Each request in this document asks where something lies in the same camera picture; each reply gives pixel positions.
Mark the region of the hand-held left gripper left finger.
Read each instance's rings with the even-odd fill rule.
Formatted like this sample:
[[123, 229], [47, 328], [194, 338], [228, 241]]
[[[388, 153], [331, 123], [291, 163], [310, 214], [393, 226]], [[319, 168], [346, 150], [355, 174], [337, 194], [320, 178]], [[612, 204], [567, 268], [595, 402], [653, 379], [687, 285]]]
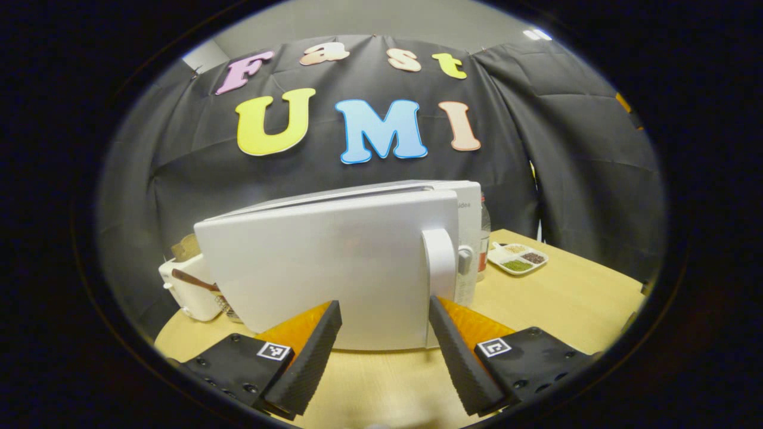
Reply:
[[294, 418], [314, 396], [342, 326], [330, 300], [255, 336], [233, 333], [179, 370], [259, 412]]

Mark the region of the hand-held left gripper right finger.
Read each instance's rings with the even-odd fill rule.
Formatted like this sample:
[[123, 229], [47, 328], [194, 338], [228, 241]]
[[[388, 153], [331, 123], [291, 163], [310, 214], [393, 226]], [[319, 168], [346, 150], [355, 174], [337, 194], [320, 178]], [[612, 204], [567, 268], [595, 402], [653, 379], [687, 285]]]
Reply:
[[442, 297], [430, 298], [429, 321], [468, 415], [532, 401], [596, 359], [544, 329], [515, 331]]

